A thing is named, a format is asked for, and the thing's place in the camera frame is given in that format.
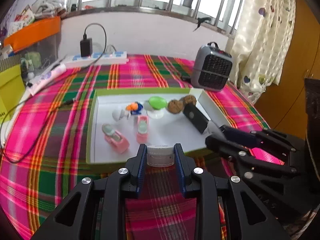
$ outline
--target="plaid bedsheet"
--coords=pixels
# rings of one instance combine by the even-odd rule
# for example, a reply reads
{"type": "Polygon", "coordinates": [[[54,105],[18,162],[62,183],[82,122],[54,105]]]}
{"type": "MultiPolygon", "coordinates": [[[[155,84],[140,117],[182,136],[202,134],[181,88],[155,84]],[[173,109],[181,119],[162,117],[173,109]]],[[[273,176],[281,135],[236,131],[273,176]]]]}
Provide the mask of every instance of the plaid bedsheet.
{"type": "MultiPolygon", "coordinates": [[[[30,155],[12,165],[2,158],[0,205],[23,237],[30,239],[45,218],[83,177],[90,174],[85,163],[88,117],[96,88],[186,87],[180,76],[191,73],[193,61],[150,55],[129,55],[124,65],[93,66],[76,73],[29,100],[21,109],[6,144],[6,153],[19,158],[32,145],[48,113],[61,102],[81,95],[51,118],[30,155]]],[[[208,92],[233,127],[244,131],[268,127],[254,107],[228,84],[221,92],[208,92]]],[[[261,150],[259,159],[280,163],[261,150]]],[[[204,158],[196,159],[206,168],[204,158]]],[[[179,193],[175,168],[148,168],[142,197],[126,202],[128,239],[190,239],[194,237],[195,199],[179,193]]],[[[226,236],[221,211],[221,232],[226,236]]]]}

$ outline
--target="white tray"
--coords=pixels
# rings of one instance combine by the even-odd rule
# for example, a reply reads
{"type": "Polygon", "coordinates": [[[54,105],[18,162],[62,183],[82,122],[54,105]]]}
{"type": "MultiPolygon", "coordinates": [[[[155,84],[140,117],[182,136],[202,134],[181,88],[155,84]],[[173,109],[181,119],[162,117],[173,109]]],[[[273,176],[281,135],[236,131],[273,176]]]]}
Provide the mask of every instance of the white tray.
{"type": "MultiPolygon", "coordinates": [[[[125,163],[129,158],[137,155],[139,143],[136,141],[137,116],[131,116],[129,120],[125,117],[116,122],[112,118],[112,111],[121,106],[125,108],[132,102],[138,101],[148,108],[148,100],[152,95],[160,96],[169,102],[172,99],[180,99],[188,94],[197,99],[196,107],[217,125],[229,125],[220,109],[202,89],[194,88],[143,88],[143,89],[121,89],[107,90],[97,89],[95,91],[92,108],[90,112],[86,161],[89,164],[119,164],[125,163]],[[111,124],[122,133],[130,143],[129,148],[122,154],[115,152],[104,138],[102,125],[111,124]]],[[[164,109],[164,117],[161,119],[149,118],[148,141],[146,145],[168,145],[173,146],[181,143],[184,152],[192,152],[205,148],[204,140],[208,132],[200,134],[193,124],[181,112],[171,114],[164,109]]]]}

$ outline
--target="wooden cabinet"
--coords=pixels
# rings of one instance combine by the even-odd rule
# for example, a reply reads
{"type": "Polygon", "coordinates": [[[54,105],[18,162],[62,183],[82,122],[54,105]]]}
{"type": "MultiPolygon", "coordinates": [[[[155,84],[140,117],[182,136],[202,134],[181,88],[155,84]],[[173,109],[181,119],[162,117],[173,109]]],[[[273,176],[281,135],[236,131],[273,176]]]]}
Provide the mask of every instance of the wooden cabinet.
{"type": "Polygon", "coordinates": [[[305,0],[296,0],[296,20],[292,41],[283,65],[279,86],[272,84],[255,104],[255,107],[271,128],[285,129],[289,112],[302,103],[304,78],[316,67],[320,25],[305,0]]]}
{"type": "Polygon", "coordinates": [[[295,135],[301,139],[306,138],[307,114],[306,92],[303,89],[297,100],[290,108],[282,121],[276,126],[276,130],[295,135]]]}
{"type": "MultiPolygon", "coordinates": [[[[320,46],[318,47],[316,59],[308,78],[320,79],[320,46]]],[[[303,88],[295,103],[289,109],[281,122],[275,127],[275,129],[280,132],[289,133],[305,139],[306,128],[306,92],[303,88]]]]}

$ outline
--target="orange box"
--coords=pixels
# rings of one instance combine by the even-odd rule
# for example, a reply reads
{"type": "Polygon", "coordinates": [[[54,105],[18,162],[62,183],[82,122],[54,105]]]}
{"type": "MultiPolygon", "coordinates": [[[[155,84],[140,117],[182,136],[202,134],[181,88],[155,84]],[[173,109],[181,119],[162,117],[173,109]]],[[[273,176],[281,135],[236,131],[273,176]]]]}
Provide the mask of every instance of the orange box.
{"type": "Polygon", "coordinates": [[[4,46],[11,45],[16,53],[49,36],[57,34],[61,29],[59,16],[32,23],[12,34],[4,40],[4,46]]]}

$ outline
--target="white power strip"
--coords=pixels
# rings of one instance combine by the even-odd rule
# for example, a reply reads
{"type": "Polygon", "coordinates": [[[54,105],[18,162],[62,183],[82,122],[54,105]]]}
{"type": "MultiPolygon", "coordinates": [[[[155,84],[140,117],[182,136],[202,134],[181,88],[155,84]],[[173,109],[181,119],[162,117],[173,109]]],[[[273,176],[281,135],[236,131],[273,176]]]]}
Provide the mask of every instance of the white power strip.
{"type": "MultiPolygon", "coordinates": [[[[81,57],[76,55],[73,57],[66,57],[61,63],[67,68],[85,67],[96,60],[101,53],[93,53],[90,57],[81,57]]],[[[126,51],[116,51],[112,54],[104,54],[95,65],[111,65],[111,64],[125,64],[128,62],[126,51]]]]}

